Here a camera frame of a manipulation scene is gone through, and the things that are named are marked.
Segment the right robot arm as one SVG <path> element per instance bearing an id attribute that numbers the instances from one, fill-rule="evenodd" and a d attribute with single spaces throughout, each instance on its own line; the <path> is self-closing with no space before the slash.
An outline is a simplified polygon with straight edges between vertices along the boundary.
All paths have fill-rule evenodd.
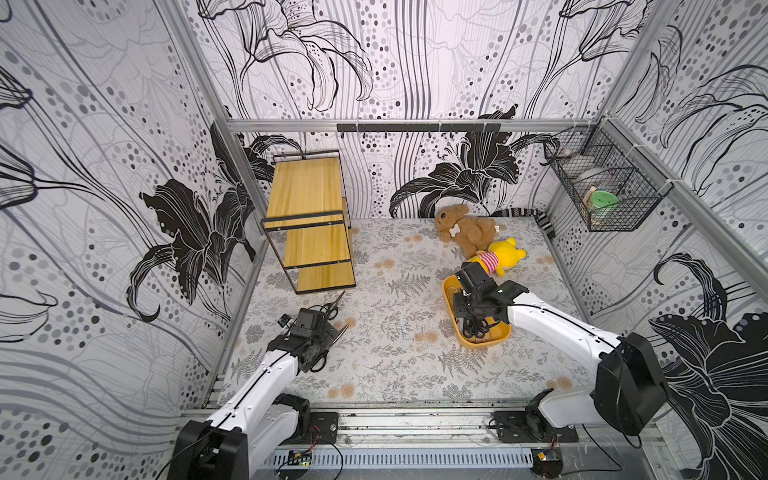
<path id="1" fill-rule="evenodd" d="M 497 326 L 527 331 L 579 362 L 590 384 L 566 391 L 542 390 L 521 419 L 505 429 L 524 430 L 545 442 L 576 425 L 609 425 L 637 437 L 667 402 L 670 389 L 650 342 L 585 323 L 540 299 L 527 287 L 497 283 L 477 263 L 465 262 L 444 290 L 458 334 L 485 345 Z"/>

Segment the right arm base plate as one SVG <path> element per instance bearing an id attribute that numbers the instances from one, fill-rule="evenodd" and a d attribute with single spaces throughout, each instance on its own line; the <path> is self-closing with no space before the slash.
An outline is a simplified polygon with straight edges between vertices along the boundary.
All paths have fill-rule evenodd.
<path id="1" fill-rule="evenodd" d="M 552 388 L 545 389 L 533 397 L 523 410 L 495 411 L 488 427 L 502 443 L 577 443 L 578 433 L 574 427 L 556 428 L 539 412 L 541 401 Z"/>

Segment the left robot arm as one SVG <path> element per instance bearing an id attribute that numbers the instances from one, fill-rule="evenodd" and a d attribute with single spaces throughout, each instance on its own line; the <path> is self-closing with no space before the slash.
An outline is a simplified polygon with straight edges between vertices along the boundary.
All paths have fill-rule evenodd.
<path id="1" fill-rule="evenodd" d="M 285 388 L 302 373 L 317 373 L 345 333 L 333 320 L 338 303 L 302 308 L 279 319 L 283 328 L 246 383 L 204 421 L 189 421 L 171 459 L 156 475 L 167 479 L 249 479 L 283 442 L 312 446 L 321 429 L 310 402 Z"/>

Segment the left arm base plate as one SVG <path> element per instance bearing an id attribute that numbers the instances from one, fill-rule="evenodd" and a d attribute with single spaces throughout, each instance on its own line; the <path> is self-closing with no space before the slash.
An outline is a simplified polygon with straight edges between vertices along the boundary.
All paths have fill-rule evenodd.
<path id="1" fill-rule="evenodd" d="M 288 407 L 297 413 L 294 432 L 280 446 L 311 444 L 316 437 L 330 444 L 336 443 L 340 419 L 338 411 L 317 410 L 308 399 L 292 394 L 279 394 L 272 405 Z"/>

